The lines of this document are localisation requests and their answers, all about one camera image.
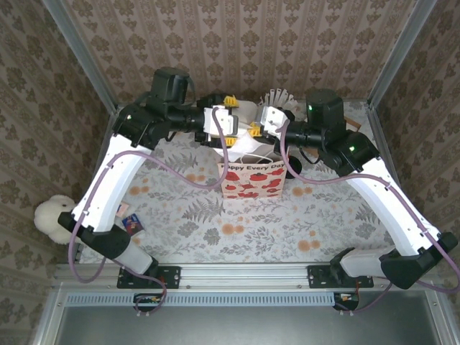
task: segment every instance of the white floral fabric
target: white floral fabric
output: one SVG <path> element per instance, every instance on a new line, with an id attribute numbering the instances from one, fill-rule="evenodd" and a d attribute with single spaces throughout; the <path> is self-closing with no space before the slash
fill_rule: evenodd
<path id="1" fill-rule="evenodd" d="M 345 103 L 345 115 L 359 122 L 373 140 L 363 102 Z M 336 177 L 318 163 L 303 162 L 302 175 Z M 210 184 L 218 177 L 215 152 L 193 136 L 162 141 L 155 155 L 188 179 Z M 347 247 L 362 249 L 392 243 L 384 226 L 347 183 L 308 185 L 286 180 L 281 198 L 224 200 L 221 189 L 195 189 L 146 162 L 133 179 L 124 202 L 144 231 L 135 241 L 161 263 L 328 261 Z M 90 248 L 81 263 L 100 262 Z"/>

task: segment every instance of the gray metal base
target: gray metal base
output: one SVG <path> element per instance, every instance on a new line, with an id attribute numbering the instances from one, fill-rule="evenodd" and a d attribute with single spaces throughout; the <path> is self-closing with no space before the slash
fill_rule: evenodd
<path id="1" fill-rule="evenodd" d="M 116 288 L 115 264 L 87 285 L 60 265 L 33 344 L 460 344 L 445 295 L 419 285 L 393 287 L 375 308 L 340 316 L 331 293 L 351 290 L 310 288 L 307 267 L 317 264 L 178 264 L 180 288 L 150 317 L 128 306 L 133 291 Z M 83 277 L 96 271 L 96 265 L 78 268 Z M 439 283 L 436 275 L 424 278 Z M 388 281 L 374 283 L 360 290 L 361 305 Z"/>
<path id="2" fill-rule="evenodd" d="M 363 294 L 366 300 L 377 293 Z M 332 307 L 68 308 L 56 344 L 442 344 L 423 292 L 390 293 L 375 308 L 341 316 Z"/>

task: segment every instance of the white plush toy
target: white plush toy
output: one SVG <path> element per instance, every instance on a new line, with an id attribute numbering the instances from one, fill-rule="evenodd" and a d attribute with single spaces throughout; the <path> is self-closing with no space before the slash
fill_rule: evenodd
<path id="1" fill-rule="evenodd" d="M 67 244 L 70 241 L 70 232 L 58 223 L 58 218 L 61 212 L 71 211 L 74 207 L 75 202 L 68 196 L 54 195 L 38 205 L 34 215 L 35 226 L 54 242 Z"/>

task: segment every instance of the white bag handle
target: white bag handle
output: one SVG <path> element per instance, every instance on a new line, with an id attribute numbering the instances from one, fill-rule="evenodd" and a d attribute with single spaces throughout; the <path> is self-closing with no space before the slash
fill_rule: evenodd
<path id="1" fill-rule="evenodd" d="M 257 164 L 257 163 L 260 162 L 261 160 L 269 160 L 270 163 L 273 163 L 273 159 L 272 159 L 272 158 L 269 158 L 269 157 L 266 157 L 266 156 L 259 156 L 259 155 L 255 155 L 255 154 L 253 154 L 253 153 L 246 153 L 245 156 L 252 156 L 252 157 L 260 158 L 260 160 L 258 160 L 257 162 L 255 162 L 255 164 Z M 242 164 L 244 164 L 244 163 L 243 163 L 243 157 L 242 157 L 242 156 L 239 158 L 239 161 L 240 161 Z"/>

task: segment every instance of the small card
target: small card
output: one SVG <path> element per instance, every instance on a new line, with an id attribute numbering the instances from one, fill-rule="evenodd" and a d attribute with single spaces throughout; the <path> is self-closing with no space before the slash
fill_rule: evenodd
<path id="1" fill-rule="evenodd" d="M 115 216 L 119 218 L 123 218 L 128 208 L 129 208 L 129 205 L 122 201 L 120 205 L 118 206 L 118 209 L 116 210 Z"/>
<path id="2" fill-rule="evenodd" d="M 124 228 L 126 229 L 126 232 L 130 236 L 134 236 L 138 232 L 144 230 L 144 227 L 142 226 L 141 222 L 137 218 L 137 215 L 133 213 L 131 216 L 127 216 L 125 219 L 122 220 Z"/>

